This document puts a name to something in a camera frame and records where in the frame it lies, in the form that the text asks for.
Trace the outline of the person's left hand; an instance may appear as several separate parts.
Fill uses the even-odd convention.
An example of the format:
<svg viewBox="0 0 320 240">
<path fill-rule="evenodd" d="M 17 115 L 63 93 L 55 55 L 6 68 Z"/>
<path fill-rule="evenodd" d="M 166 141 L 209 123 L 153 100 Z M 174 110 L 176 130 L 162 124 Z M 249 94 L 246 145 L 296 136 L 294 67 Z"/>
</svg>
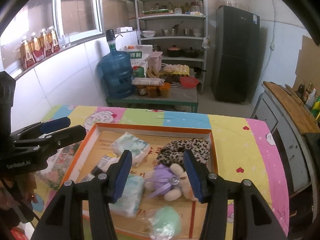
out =
<svg viewBox="0 0 320 240">
<path fill-rule="evenodd" d="M 33 173 L 1 177 L 1 235 L 11 237 L 12 228 L 39 217 L 33 211 L 36 203 L 36 179 Z"/>
</svg>

